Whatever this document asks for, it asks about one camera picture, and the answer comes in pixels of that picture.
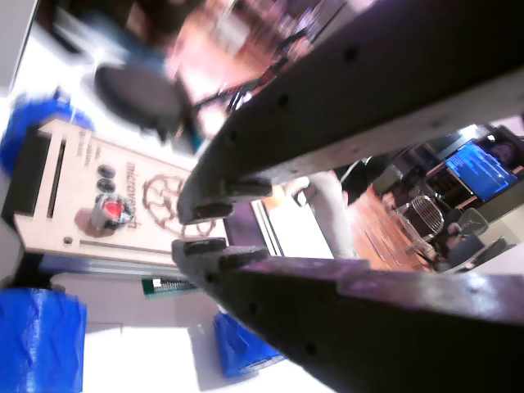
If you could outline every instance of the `monitor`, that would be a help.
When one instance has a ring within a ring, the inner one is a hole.
[[[517,181],[515,174],[507,171],[497,159],[474,142],[460,147],[445,163],[483,201]]]

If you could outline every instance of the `black button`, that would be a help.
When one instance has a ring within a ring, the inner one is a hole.
[[[98,174],[100,174],[103,178],[114,178],[115,173],[115,170],[109,165],[100,165],[98,167]]]
[[[101,178],[98,180],[97,187],[102,192],[115,192],[115,184],[108,178]]]

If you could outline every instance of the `wooden board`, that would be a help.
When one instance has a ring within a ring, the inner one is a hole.
[[[177,220],[178,193],[189,170],[62,120],[52,120],[39,132],[51,141],[34,214],[14,218],[27,251],[175,266],[174,239],[226,237],[222,220],[187,227]],[[135,209],[131,223],[115,231],[97,231],[89,224],[95,198],[102,193],[97,188],[99,165],[115,170],[115,193],[127,197]]]

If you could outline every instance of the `pants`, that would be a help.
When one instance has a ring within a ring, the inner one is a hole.
[[[309,176],[312,197],[309,206],[335,259],[359,258],[353,243],[351,224],[342,197],[341,183],[328,172]]]

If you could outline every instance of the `slot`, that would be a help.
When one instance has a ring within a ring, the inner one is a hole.
[[[55,176],[52,180],[51,196],[49,198],[49,205],[47,207],[47,217],[49,219],[52,219],[52,215],[55,212],[56,192],[58,191],[58,182],[60,181],[60,172],[62,171],[62,163],[64,161],[65,151],[66,141],[62,141],[60,144],[60,150],[58,151],[58,158],[56,159]]]

